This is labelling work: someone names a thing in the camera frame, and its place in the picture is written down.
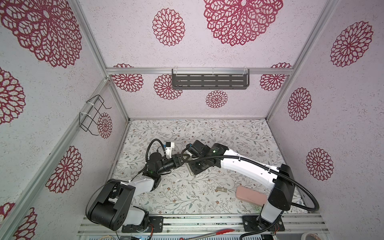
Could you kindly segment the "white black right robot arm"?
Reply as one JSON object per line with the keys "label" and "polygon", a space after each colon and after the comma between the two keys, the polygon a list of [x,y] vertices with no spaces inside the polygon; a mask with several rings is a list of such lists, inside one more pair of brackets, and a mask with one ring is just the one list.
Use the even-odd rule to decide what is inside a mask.
{"label": "white black right robot arm", "polygon": [[194,175],[209,167],[223,168],[251,178],[270,191],[257,218],[257,227],[260,230],[276,225],[282,213],[293,205],[294,179],[291,168],[285,164],[280,167],[264,165],[218,143],[209,147],[200,141],[195,141],[186,147],[186,152],[191,156],[188,159],[188,166]]}

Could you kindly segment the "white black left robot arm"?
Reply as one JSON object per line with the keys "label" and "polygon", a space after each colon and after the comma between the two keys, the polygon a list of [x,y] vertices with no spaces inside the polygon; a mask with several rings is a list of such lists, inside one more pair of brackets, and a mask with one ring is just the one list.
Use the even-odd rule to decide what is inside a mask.
{"label": "white black left robot arm", "polygon": [[86,207],[87,219],[112,231],[128,226],[137,231],[146,231],[150,227],[149,212],[133,207],[133,198],[155,190],[163,175],[182,165],[181,154],[167,158],[160,153],[152,153],[140,176],[131,182],[110,179],[101,190],[96,191],[98,195]]}

